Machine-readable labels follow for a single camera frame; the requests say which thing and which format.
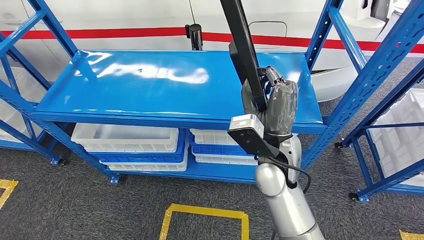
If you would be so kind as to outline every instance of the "black bar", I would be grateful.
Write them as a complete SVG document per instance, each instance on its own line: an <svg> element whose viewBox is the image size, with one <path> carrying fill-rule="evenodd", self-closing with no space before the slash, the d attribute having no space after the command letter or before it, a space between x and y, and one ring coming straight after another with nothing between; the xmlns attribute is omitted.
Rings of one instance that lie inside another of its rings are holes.
<svg viewBox="0 0 424 240"><path fill-rule="evenodd" d="M240 0L220 1L238 55L235 70L239 77L246 76L258 110L264 111L267 109L267 99L258 76L258 58L242 3Z"/></svg>
<svg viewBox="0 0 424 240"><path fill-rule="evenodd" d="M185 34L191 41L191 50L203 50L202 26L200 24L185 25Z"/></svg>

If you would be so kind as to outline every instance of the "black cable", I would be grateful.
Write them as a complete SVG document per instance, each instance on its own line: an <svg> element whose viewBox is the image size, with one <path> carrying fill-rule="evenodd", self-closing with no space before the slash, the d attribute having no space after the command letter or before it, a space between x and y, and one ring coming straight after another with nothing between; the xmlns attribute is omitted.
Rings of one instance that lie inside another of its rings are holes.
<svg viewBox="0 0 424 240"><path fill-rule="evenodd" d="M303 189L303 194L306 194L306 192L308 191L309 187L311 186L311 175L309 175L309 173L307 173L305 170L302 170L301 168L298 168L296 166L292 166L289 165L287 163L278 161L277 159L273 158L273 157L268 157L269 159L271 159L271 161L273 161L276 164L279 164L285 168L288 169L293 169L295 171L298 171L300 173L303 173L306 177L307 177L307 183L306 183L306 187ZM271 236L271 240L274 240L274 238L276 237L276 230L274 229L274 231L272 231L272 236Z"/></svg>

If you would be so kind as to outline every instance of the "white storage bin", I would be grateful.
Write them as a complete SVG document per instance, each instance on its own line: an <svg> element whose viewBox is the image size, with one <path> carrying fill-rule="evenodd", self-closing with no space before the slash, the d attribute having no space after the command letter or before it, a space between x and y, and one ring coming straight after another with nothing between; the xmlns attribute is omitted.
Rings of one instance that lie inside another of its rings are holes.
<svg viewBox="0 0 424 240"><path fill-rule="evenodd" d="M87 152L173 153L178 128L77 123L71 140Z"/></svg>
<svg viewBox="0 0 424 240"><path fill-rule="evenodd" d="M374 125L417 122L424 122L424 89L411 88ZM424 159L423 126L372 128L369 131L384 177ZM424 176L417 175L402 184L424 187Z"/></svg>
<svg viewBox="0 0 424 240"><path fill-rule="evenodd" d="M11 67L20 95L29 102L39 103L46 90L23 67ZM0 67L0 79L10 87L5 70Z"/></svg>
<svg viewBox="0 0 424 240"><path fill-rule="evenodd" d="M11 117L6 117L1 119L5 121L7 124L18 130L19 132L23 133L25 136L30 137L30 134L28 133L27 126L25 125L24 119L22 118L22 115L20 112L16 111L11 106L7 105L9 108L5 107L4 109L7 109L7 111L2 111L1 114ZM43 131L37 124L32 123L32 129L34 130L35 135L38 137L40 133ZM9 133L5 132L3 129L0 129L0 140L4 141L10 141L10 142L16 142L21 143L20 140L16 139Z"/></svg>
<svg viewBox="0 0 424 240"><path fill-rule="evenodd" d="M11 67L13 76L18 86L21 96L30 102L38 103L46 93L46 90L22 67ZM0 79L10 86L8 78L3 68L0 68ZM19 132L29 137L27 127L20 112L11 107L8 103L0 99L0 119L11 125ZM32 128L38 137L42 129L32 122ZM0 129L0 140L21 143L9 133Z"/></svg>
<svg viewBox="0 0 424 240"><path fill-rule="evenodd" d="M410 179L402 182L402 184L412 185L412 186L418 186L418 187L424 187L424 175L423 174L418 174L416 176L413 176Z"/></svg>
<svg viewBox="0 0 424 240"><path fill-rule="evenodd" d="M190 128L196 144L236 145L237 142L225 130L199 130Z"/></svg>
<svg viewBox="0 0 424 240"><path fill-rule="evenodd" d="M254 156L233 156L217 154L193 153L196 162L209 164L237 164L237 165L258 165Z"/></svg>
<svg viewBox="0 0 424 240"><path fill-rule="evenodd" d="M112 171L137 171L137 172L184 172L187 169L189 158L189 142L184 140L184 157L182 162L102 162Z"/></svg>

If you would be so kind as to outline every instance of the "yellow floor marking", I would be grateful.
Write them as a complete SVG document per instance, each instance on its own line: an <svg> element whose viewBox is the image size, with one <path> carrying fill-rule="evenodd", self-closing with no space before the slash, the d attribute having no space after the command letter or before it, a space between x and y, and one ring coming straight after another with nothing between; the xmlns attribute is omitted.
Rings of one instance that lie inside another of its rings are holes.
<svg viewBox="0 0 424 240"><path fill-rule="evenodd" d="M16 185L18 185L18 181L0 179L0 189L5 189L3 194L0 195L0 209L2 209Z"/></svg>
<svg viewBox="0 0 424 240"><path fill-rule="evenodd" d="M225 210L219 208L209 208L201 206L180 205L171 203L163 216L162 228L160 229L159 240L166 240L171 223L172 212L209 215L241 220L241 240L249 240L249 216L242 211Z"/></svg>
<svg viewBox="0 0 424 240"><path fill-rule="evenodd" d="M399 230L399 233L402 240L424 240L424 234L408 233L401 230Z"/></svg>

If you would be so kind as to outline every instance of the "blue shelf board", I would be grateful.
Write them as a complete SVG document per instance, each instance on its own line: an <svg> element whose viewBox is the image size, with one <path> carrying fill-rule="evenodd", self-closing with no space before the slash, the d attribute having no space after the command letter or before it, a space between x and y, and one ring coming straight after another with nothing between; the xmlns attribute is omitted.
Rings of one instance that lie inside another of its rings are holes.
<svg viewBox="0 0 424 240"><path fill-rule="evenodd" d="M392 187L389 187L385 191L391 192L391 193L398 193L398 194L424 195L424 187L407 185L407 184L397 184L397 185L394 185Z"/></svg>
<svg viewBox="0 0 424 240"><path fill-rule="evenodd" d="M184 179L254 184L255 169L256 166L253 165L196 162L195 157L191 153L189 153L187 160L187 170L185 171L111 171L109 169L105 171L115 174L174 177Z"/></svg>
<svg viewBox="0 0 424 240"><path fill-rule="evenodd" d="M6 140L0 140L0 148L24 150L24 151L35 151L32 147L26 145L25 143L15 142L15 141L6 141Z"/></svg>
<svg viewBox="0 0 424 240"><path fill-rule="evenodd" d="M298 84L294 133L323 124L304 53L259 52ZM228 129L243 115L241 84L227 51L79 50L35 108L45 121Z"/></svg>

